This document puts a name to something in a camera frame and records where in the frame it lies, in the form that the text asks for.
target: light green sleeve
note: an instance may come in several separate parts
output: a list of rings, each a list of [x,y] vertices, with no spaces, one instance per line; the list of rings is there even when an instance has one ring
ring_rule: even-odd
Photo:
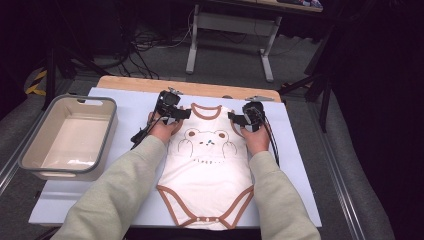
[[[259,210],[262,239],[320,239],[299,193],[271,153],[257,153],[249,165],[255,177],[254,198]]]
[[[162,141],[148,136],[122,155],[69,210],[52,239],[122,239],[149,195],[164,153]]]

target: white board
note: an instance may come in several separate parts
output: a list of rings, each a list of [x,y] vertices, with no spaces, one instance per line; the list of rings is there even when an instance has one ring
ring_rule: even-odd
[[[133,143],[130,138],[140,128],[146,126],[147,116],[155,107],[158,93],[93,88],[89,95],[111,97],[118,106],[118,126],[107,157],[107,169],[118,157],[132,147]],[[223,105],[234,109],[236,114],[241,114],[242,106],[246,104],[246,101],[243,100],[182,95],[178,105],[187,106],[192,102],[209,107]],[[263,104],[279,149],[280,167],[299,192],[312,222],[315,226],[321,227],[318,209],[285,106],[283,103],[276,102],[263,102]],[[164,160],[157,168],[156,183],[163,171]],[[91,184],[91,182],[47,181],[29,222],[33,224],[62,224],[70,207]],[[152,188],[132,225],[175,227],[171,215],[156,188]],[[237,227],[259,227],[259,214],[254,201],[251,201],[246,208]]]

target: metal table leg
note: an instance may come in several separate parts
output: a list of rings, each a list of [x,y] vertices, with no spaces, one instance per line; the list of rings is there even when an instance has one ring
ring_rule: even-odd
[[[278,28],[280,27],[280,23],[281,23],[281,17],[277,17],[275,19],[275,25],[272,27],[271,34],[268,37],[268,45],[266,46],[266,49],[260,50],[262,65],[264,67],[265,78],[267,82],[274,81],[274,76],[272,75],[272,70],[269,64],[268,55],[269,55],[269,52],[271,51],[271,47],[272,47],[272,44],[274,43],[275,36],[277,35]]]
[[[192,74],[194,72],[194,63],[196,62],[197,53],[197,25],[199,21],[199,5],[194,7],[193,15],[193,34],[191,36],[190,52],[188,53],[186,73]]]

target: dark background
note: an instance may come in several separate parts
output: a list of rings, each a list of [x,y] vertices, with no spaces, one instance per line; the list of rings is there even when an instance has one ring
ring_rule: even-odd
[[[88,59],[96,54],[120,55],[126,51],[126,34],[141,15],[164,35],[186,26],[190,5],[163,1],[167,4],[159,12],[150,11],[157,9],[158,2],[2,3],[0,119],[25,100],[28,74],[43,64],[54,44],[66,45]],[[336,14],[338,8],[330,2],[321,1],[325,14]],[[364,0],[354,2],[345,13],[355,12]],[[420,238],[419,223],[424,218],[423,13],[420,1],[377,0],[350,46],[353,51],[332,78],[359,161],[397,239]],[[47,28],[45,21],[53,24]],[[283,15],[283,21],[280,33],[286,36],[318,41],[327,31],[323,23],[311,19]]]

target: baby bodysuit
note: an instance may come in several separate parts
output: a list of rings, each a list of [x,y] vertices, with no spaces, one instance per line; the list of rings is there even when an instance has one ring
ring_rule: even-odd
[[[177,226],[232,229],[253,197],[246,142],[230,109],[190,108],[170,139],[157,189]]]

